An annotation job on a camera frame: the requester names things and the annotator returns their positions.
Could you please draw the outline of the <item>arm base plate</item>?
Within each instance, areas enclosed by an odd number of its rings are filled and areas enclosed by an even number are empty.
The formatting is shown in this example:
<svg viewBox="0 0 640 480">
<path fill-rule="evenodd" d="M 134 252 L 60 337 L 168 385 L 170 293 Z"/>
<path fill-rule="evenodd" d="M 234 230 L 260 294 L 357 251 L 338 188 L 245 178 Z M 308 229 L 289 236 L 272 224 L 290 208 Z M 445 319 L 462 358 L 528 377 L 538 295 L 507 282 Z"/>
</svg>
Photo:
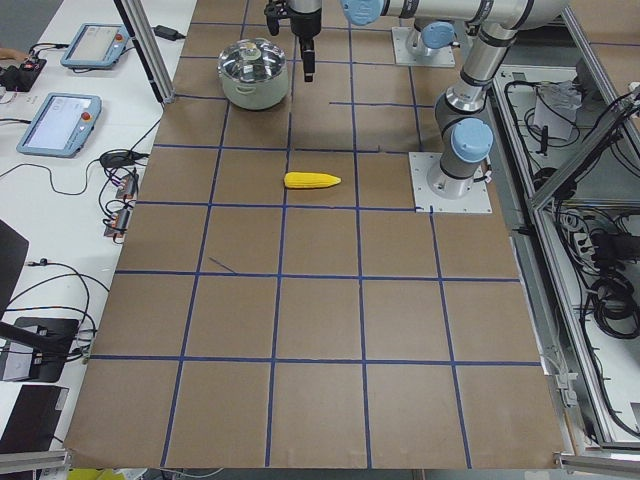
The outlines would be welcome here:
<svg viewBox="0 0 640 480">
<path fill-rule="evenodd" d="M 391 33 L 395 63 L 400 66 L 422 66 L 431 68 L 453 68 L 455 66 L 452 47 L 439 49 L 427 47 L 413 27 L 393 27 Z"/>
<path fill-rule="evenodd" d="M 487 182 L 480 165 L 474 175 L 458 180 L 441 169 L 438 152 L 410 152 L 409 164 L 415 210 L 422 213 L 492 213 Z"/>
</svg>

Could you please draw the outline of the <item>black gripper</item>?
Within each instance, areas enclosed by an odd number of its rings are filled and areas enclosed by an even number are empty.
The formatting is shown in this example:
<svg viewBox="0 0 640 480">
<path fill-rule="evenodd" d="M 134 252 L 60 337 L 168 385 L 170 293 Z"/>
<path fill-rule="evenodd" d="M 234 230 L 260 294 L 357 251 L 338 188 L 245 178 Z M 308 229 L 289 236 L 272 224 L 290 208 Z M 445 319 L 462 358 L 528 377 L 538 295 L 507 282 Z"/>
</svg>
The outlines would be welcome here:
<svg viewBox="0 0 640 480">
<path fill-rule="evenodd" d="M 298 12 L 291 9 L 290 26 L 292 33 L 299 38 L 304 81 L 312 82 L 315 75 L 315 46 L 313 38 L 320 33 L 320 10 Z"/>
</svg>

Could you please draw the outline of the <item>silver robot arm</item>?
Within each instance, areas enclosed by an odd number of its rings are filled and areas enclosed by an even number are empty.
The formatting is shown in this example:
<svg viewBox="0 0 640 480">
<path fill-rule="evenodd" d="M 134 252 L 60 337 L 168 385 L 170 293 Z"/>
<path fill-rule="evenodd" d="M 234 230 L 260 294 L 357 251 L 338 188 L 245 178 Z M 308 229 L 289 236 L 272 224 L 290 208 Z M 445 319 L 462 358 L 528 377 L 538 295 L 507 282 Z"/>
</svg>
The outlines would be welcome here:
<svg viewBox="0 0 640 480">
<path fill-rule="evenodd" d="M 455 39 L 452 21 L 416 17 L 407 40 L 407 48 L 414 55 L 427 57 L 451 46 Z"/>
<path fill-rule="evenodd" d="M 348 22 L 365 26 L 382 16 L 402 19 L 461 20 L 478 32 L 459 80 L 438 98 L 436 122 L 444 151 L 427 174 L 428 186 L 441 198 L 458 200 L 471 185 L 479 164 L 492 148 L 494 134 L 479 114 L 486 91 L 521 30 L 546 25 L 566 1 L 342 1 Z"/>
</svg>

